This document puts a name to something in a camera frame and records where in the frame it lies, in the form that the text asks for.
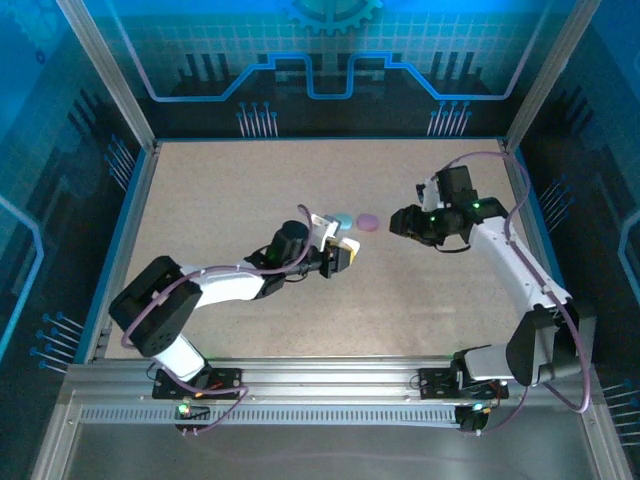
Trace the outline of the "black controller box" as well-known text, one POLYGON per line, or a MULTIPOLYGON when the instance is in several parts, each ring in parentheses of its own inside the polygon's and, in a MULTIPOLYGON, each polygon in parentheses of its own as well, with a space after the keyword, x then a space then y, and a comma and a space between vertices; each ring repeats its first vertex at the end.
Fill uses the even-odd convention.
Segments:
POLYGON ((492 411, 490 406, 473 404, 455 407, 455 421, 464 433, 479 435, 487 426, 492 411))
POLYGON ((211 419, 208 406, 198 406, 191 403, 180 403, 175 408, 175 428, 183 435, 194 434, 204 428, 211 419))

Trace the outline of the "aluminium base beam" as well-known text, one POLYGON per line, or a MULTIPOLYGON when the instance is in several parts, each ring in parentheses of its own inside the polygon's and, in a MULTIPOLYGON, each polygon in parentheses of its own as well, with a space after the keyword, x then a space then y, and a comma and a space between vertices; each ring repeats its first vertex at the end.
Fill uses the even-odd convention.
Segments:
MULTIPOLYGON (((335 357, 218 359, 218 368, 239 368, 250 405, 414 405, 412 386, 420 368, 447 368, 446 357, 335 357)), ((142 359, 101 359, 73 365, 64 388, 85 403, 151 400, 149 363, 142 359)))

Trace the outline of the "aluminium lower frame rail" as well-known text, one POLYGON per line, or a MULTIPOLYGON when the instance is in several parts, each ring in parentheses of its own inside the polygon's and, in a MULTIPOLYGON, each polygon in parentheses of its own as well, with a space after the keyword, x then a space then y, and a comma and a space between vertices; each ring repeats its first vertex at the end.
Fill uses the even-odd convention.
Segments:
POLYGON ((608 408, 605 405, 591 405, 581 419, 596 478, 634 480, 608 408))
POLYGON ((62 480, 78 429, 81 407, 57 403, 30 480, 62 480))

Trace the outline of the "aluminium frame post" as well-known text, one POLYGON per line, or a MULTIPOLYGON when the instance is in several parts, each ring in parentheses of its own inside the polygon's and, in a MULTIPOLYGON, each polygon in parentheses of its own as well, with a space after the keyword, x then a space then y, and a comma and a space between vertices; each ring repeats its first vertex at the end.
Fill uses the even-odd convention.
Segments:
POLYGON ((156 138, 132 90, 83 0, 55 0, 142 149, 153 153, 156 138))
POLYGON ((505 151, 508 154, 515 154, 551 89, 566 68, 601 1, 576 0, 507 132, 505 151))

